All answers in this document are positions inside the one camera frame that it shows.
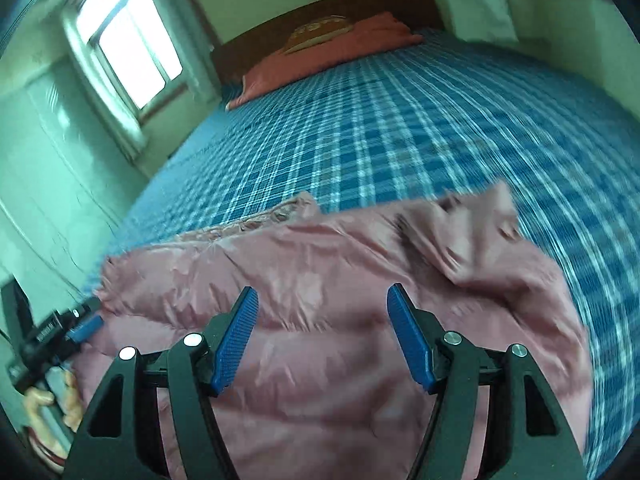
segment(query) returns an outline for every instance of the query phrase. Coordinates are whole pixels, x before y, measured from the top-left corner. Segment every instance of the headboard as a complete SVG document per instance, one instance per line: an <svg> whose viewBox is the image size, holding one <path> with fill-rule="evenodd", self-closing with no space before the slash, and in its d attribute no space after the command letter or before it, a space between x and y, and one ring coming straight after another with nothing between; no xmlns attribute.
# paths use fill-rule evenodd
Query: headboard
<svg viewBox="0 0 640 480"><path fill-rule="evenodd" d="M319 0L240 34L217 47L211 57L222 84L237 82L263 57L281 48L300 25L331 14L356 22L384 10L413 29L444 28L435 0Z"/></svg>

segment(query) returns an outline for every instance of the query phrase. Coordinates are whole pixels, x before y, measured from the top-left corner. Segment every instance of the red pillow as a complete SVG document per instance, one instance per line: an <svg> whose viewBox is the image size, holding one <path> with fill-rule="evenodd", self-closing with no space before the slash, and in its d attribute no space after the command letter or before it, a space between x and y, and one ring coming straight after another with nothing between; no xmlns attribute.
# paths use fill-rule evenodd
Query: red pillow
<svg viewBox="0 0 640 480"><path fill-rule="evenodd" d="M396 20L390 12L377 14L356 22L351 32L326 43L290 54L284 54L280 49L265 57L242 78L242 95L229 101L226 109L238 108L252 99L340 63L421 42L422 36L412 34L409 27Z"/></svg>

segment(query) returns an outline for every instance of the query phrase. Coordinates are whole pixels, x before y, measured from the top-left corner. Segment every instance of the window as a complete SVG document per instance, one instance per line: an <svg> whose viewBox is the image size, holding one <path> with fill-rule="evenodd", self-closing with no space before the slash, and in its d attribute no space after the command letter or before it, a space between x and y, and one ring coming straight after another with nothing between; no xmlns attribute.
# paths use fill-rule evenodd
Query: window
<svg viewBox="0 0 640 480"><path fill-rule="evenodd" d="M76 23L134 111L176 85L182 65L153 0L85 0Z"/></svg>

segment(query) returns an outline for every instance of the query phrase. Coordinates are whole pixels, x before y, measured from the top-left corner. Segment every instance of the plaid bed sheet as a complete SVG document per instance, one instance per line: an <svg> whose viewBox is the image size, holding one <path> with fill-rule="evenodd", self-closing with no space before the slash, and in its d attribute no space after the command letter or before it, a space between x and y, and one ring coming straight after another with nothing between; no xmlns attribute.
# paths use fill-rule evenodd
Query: plaid bed sheet
<svg viewBox="0 0 640 480"><path fill-rule="evenodd" d="M225 112L151 181L108 254L308 190L326 212L506 180L588 327L591 479L640 415L640 124L578 76L425 32ZM94 276L90 285L96 285Z"/></svg>

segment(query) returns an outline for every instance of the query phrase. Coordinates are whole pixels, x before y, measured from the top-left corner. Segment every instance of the textured blue pad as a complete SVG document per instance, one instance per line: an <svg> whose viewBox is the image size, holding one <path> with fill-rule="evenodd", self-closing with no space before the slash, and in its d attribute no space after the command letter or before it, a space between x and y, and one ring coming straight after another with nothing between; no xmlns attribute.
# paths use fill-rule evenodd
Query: textured blue pad
<svg viewBox="0 0 640 480"><path fill-rule="evenodd" d="M415 322L412 309L415 307L406 302L397 285L389 287L386 294L386 310L389 312L391 325L396 331L411 377L430 392L436 383L433 375L433 357L420 327Z"/></svg>
<svg viewBox="0 0 640 480"><path fill-rule="evenodd" d="M258 294L251 289L239 305L216 351L211 387L217 395L234 380L257 317Z"/></svg>

